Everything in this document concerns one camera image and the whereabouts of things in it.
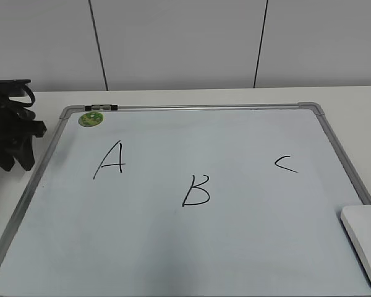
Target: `white desk surface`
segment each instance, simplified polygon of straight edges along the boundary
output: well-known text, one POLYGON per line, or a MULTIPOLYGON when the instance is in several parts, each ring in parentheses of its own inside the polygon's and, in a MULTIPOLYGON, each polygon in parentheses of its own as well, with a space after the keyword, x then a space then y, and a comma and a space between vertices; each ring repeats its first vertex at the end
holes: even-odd
MULTIPOLYGON (((38 160, 48 145, 63 108, 69 105, 211 105, 319 103, 371 195, 371 87, 256 88, 232 90, 36 92, 32 110, 48 129, 33 140, 38 160)), ((16 164, 0 168, 0 237, 32 172, 16 164)))

